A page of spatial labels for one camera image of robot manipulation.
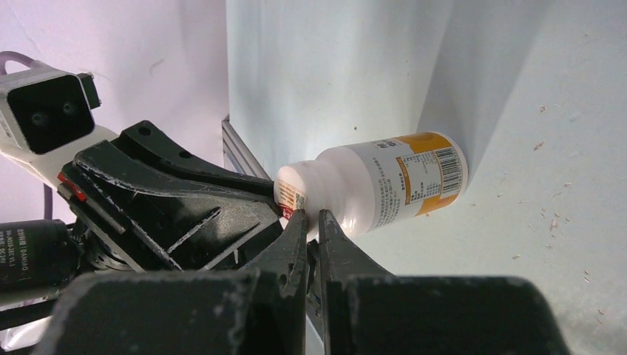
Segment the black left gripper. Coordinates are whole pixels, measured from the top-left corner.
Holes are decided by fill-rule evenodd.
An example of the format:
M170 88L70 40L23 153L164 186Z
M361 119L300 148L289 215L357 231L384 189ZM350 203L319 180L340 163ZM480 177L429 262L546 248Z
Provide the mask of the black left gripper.
M271 180L209 163L151 121L80 151L57 178L95 270L238 269L282 233Z

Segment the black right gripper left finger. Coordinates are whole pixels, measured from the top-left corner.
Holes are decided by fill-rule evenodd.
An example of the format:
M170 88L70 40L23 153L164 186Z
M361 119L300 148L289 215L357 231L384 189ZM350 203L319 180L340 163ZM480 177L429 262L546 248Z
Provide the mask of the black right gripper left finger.
M307 229L236 271L88 274L56 303L36 354L303 354Z

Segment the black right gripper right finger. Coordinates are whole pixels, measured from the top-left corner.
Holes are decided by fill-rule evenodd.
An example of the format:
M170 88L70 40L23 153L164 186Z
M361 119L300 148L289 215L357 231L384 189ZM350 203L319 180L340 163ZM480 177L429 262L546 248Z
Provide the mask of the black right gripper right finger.
M520 277L391 274L319 213L327 354L567 354L548 302Z

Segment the white pill bottle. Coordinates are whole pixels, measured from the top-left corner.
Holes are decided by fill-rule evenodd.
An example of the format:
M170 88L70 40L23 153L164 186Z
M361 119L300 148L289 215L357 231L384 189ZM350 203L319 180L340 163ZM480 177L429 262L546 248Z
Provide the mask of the white pill bottle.
M323 209L348 237L357 237L454 203L468 175L467 159L452 138L420 132L336 146L283 166L274 199L285 219L305 211L309 240L319 236Z

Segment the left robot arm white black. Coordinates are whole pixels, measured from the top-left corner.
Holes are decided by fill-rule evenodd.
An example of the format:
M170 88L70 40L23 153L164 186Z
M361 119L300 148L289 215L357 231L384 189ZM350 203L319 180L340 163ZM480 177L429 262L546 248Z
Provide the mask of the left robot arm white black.
M1 225L1 327L46 317L77 276L237 269L281 233L268 179L186 151L149 121L72 148L52 171L72 225Z

